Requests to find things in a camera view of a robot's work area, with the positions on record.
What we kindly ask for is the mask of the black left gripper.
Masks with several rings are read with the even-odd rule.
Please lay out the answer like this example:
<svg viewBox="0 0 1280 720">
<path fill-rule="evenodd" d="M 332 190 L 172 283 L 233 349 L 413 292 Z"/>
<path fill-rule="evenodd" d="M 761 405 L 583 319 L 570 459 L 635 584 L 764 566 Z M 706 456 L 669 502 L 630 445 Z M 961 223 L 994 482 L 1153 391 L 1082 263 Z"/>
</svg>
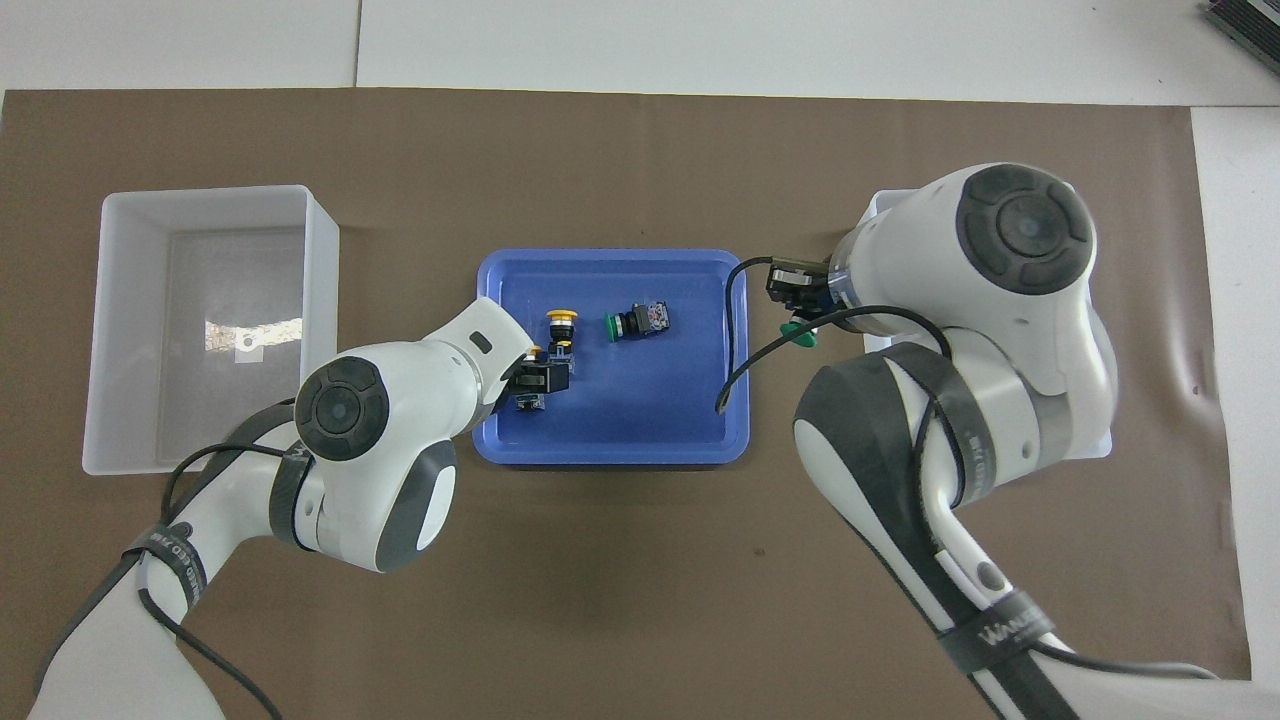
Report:
<svg viewBox="0 0 1280 720">
<path fill-rule="evenodd" d="M 515 389 L 516 401 L 539 401 L 541 395 L 553 395 L 570 387 L 572 365 L 570 361 L 552 360 L 540 364 L 540 374 L 521 374 L 526 357 L 521 356 L 500 377 L 500 392 L 490 404 L 499 411 Z"/>
</svg>

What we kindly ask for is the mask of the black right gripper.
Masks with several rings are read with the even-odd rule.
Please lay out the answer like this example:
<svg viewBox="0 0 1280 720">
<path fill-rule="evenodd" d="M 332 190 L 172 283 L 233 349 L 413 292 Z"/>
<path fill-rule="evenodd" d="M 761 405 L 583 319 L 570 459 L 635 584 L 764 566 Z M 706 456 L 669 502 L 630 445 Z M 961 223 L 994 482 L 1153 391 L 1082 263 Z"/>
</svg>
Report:
<svg viewBox="0 0 1280 720">
<path fill-rule="evenodd" d="M 768 272 L 768 299 L 785 314 L 783 325 L 797 318 L 817 322 L 833 311 L 828 284 L 829 264 L 795 258 L 772 258 Z"/>
</svg>

